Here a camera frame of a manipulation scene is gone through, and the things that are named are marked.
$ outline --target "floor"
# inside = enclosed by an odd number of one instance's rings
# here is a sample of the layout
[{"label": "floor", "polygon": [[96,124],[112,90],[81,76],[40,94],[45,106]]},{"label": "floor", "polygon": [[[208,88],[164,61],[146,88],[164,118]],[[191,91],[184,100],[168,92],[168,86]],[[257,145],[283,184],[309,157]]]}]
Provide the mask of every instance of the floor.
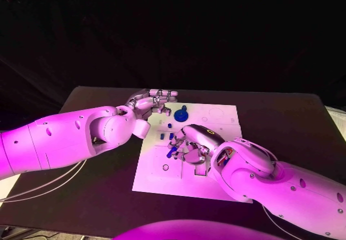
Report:
[{"label": "floor", "polygon": [[[331,114],[331,117],[335,121],[335,124],[338,126],[338,129],[342,133],[344,138],[346,139],[346,112],[335,109],[332,107],[326,107],[328,112]],[[50,232],[50,231],[40,231],[37,234],[32,236],[27,237],[31,238],[31,240],[104,240],[106,238],[97,238],[97,237],[87,237],[84,238],[83,235],[76,235],[76,234],[67,234],[67,233],[60,233],[57,236],[51,237],[57,232]]]}]

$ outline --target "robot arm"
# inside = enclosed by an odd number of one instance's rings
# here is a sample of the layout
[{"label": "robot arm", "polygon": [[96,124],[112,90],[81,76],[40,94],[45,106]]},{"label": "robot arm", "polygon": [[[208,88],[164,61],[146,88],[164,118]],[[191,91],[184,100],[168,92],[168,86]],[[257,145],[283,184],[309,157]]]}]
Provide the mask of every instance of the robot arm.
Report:
[{"label": "robot arm", "polygon": [[152,113],[171,114],[177,91],[145,89],[126,105],[103,106],[41,118],[0,133],[0,180],[29,171],[66,167],[148,136]]},{"label": "robot arm", "polygon": [[[184,142],[197,146],[184,153]],[[208,174],[240,202],[257,200],[270,212],[308,231],[346,240],[346,186],[288,162],[243,138],[224,141],[200,125],[188,125],[169,146],[172,156],[189,164],[211,158]]]}]

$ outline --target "table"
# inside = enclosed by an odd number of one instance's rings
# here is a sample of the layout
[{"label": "table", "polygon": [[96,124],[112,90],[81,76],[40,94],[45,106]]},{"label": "table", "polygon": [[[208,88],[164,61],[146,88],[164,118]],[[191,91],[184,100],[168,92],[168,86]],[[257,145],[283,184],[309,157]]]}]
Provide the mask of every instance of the table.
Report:
[{"label": "table", "polygon": [[[81,86],[61,112],[120,106],[136,91]],[[243,137],[270,149],[282,161],[346,185],[346,142],[316,95],[179,90],[178,100],[237,105]],[[4,204],[0,225],[112,238],[153,222],[200,219],[231,223],[289,239],[259,203],[132,191],[142,143],[133,136],[123,146],[87,161],[63,188],[28,201]],[[22,174],[11,195],[42,185],[70,168]],[[299,237],[315,237],[285,220],[276,218],[276,222]]]}]

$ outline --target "white object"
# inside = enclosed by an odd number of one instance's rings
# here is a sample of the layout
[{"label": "white object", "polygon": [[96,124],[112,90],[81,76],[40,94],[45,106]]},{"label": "white object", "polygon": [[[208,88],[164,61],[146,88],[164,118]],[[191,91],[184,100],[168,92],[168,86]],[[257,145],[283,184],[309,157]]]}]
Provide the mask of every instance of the white object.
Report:
[{"label": "white object", "polygon": [[[175,112],[184,105],[189,118],[185,122],[178,122]],[[210,176],[213,174],[208,172],[207,176],[202,175],[204,169],[210,170],[210,161],[204,163],[205,166],[197,167],[174,157],[168,158],[168,145],[171,133],[178,133],[189,124],[205,126],[218,132],[227,141],[243,137],[237,106],[181,102],[166,103],[166,106],[172,109],[172,115],[153,114],[148,119],[152,128],[143,140],[133,191],[236,201]]]}]

